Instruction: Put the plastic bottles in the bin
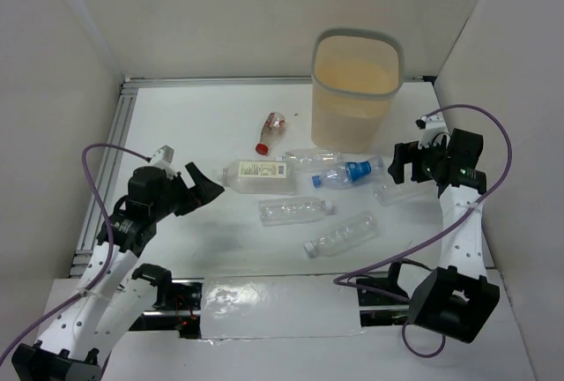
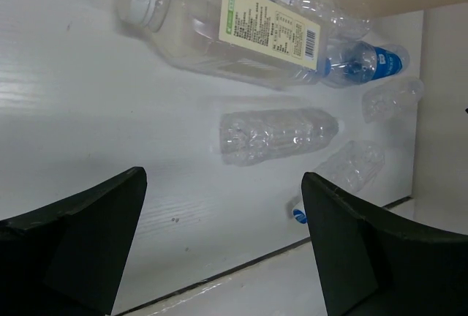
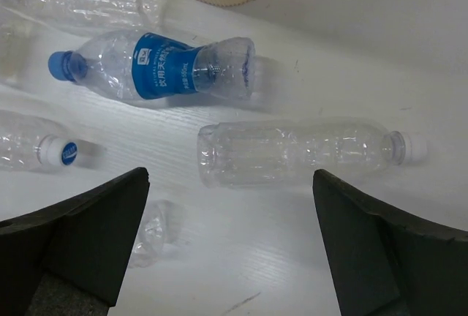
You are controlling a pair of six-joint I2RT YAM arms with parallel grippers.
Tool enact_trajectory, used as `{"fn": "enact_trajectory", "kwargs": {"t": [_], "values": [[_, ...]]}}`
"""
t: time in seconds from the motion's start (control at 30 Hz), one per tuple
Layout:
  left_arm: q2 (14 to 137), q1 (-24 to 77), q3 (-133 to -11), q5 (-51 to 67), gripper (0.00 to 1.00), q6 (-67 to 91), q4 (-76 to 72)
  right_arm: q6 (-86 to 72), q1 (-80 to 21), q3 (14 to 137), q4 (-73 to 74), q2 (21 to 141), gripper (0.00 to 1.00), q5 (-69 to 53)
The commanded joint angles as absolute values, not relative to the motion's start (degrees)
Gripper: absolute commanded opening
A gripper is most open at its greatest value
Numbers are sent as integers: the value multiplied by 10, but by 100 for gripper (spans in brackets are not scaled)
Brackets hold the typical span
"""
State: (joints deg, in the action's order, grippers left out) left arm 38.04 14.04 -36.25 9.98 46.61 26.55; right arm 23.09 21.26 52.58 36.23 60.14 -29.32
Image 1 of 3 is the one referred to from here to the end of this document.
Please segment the large labelled clear bottle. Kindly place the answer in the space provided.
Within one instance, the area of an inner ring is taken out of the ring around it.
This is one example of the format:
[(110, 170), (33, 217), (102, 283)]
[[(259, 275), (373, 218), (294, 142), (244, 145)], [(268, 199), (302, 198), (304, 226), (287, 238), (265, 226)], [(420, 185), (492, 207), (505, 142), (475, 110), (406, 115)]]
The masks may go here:
[(217, 178), (241, 194), (294, 195), (297, 191), (293, 165), (283, 161), (233, 161)]

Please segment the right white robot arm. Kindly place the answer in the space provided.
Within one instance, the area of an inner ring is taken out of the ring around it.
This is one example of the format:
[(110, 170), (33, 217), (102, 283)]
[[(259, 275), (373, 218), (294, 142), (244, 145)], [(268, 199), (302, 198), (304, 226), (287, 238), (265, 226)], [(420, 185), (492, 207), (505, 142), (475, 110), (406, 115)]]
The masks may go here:
[(477, 164), (483, 145), (479, 134), (425, 128), (419, 141), (395, 146), (388, 170), (397, 184), (404, 182), (405, 165), (411, 165), (415, 183), (435, 183), (446, 234), (438, 266), (417, 287), (409, 275), (397, 273), (385, 281), (384, 292), (394, 303), (410, 298), (410, 324), (464, 343), (475, 340), (500, 300), (482, 248), (479, 199), (487, 181)]

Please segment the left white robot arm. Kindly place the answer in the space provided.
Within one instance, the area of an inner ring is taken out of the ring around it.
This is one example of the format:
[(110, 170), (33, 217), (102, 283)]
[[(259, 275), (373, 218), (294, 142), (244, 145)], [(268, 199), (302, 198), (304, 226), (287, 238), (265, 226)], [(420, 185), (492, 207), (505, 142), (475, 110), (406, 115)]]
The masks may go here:
[(32, 345), (19, 342), (11, 364), (21, 380), (99, 380), (120, 338), (149, 308), (174, 299), (172, 273), (139, 258), (169, 215), (183, 216), (210, 204), (224, 188), (194, 163), (194, 184), (170, 169), (134, 170), (98, 236), (88, 268), (72, 297), (48, 313), (51, 325)]

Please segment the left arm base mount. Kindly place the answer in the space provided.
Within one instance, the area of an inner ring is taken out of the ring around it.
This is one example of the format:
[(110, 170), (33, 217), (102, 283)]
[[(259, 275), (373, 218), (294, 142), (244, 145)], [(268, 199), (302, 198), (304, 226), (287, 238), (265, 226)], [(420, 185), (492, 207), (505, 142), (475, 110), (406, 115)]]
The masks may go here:
[(173, 280), (164, 302), (138, 317), (130, 332), (169, 332), (181, 339), (201, 339), (202, 293), (203, 280)]

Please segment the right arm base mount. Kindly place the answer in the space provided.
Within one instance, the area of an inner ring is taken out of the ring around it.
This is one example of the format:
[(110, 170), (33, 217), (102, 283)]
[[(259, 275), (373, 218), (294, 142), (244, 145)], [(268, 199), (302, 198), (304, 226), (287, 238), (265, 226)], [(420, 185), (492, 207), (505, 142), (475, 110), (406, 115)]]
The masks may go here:
[(357, 290), (360, 307), (360, 325), (362, 327), (402, 325), (407, 319), (408, 304), (373, 291), (369, 288), (389, 290), (395, 295), (407, 297), (405, 291), (391, 286), (385, 276), (363, 275), (352, 282), (362, 286)]

